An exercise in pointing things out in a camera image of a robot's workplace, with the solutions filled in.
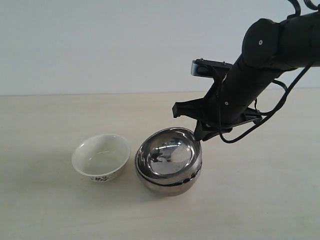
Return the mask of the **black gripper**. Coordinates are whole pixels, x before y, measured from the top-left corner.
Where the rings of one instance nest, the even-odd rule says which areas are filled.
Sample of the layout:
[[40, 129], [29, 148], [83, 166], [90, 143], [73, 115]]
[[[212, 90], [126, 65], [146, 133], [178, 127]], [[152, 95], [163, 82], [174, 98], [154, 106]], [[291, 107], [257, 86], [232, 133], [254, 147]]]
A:
[[193, 132], [197, 141], [208, 141], [242, 124], [248, 106], [278, 77], [278, 71], [250, 67], [238, 59], [225, 76], [214, 70], [212, 77], [214, 83], [203, 98], [175, 102], [172, 107], [174, 118], [197, 120]]

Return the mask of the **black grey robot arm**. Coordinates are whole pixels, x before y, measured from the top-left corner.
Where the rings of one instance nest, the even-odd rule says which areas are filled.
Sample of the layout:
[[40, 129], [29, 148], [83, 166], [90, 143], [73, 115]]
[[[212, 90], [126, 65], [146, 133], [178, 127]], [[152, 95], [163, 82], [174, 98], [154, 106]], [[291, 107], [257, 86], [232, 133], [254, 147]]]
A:
[[191, 74], [211, 78], [213, 84], [202, 98], [176, 102], [175, 118], [196, 120], [194, 137], [207, 141], [234, 127], [253, 123], [258, 128], [285, 103], [292, 86], [268, 112], [250, 108], [258, 96], [286, 72], [303, 73], [320, 65], [320, 14], [292, 16], [281, 22], [261, 18], [244, 35], [241, 54], [234, 63], [203, 58], [193, 60]]

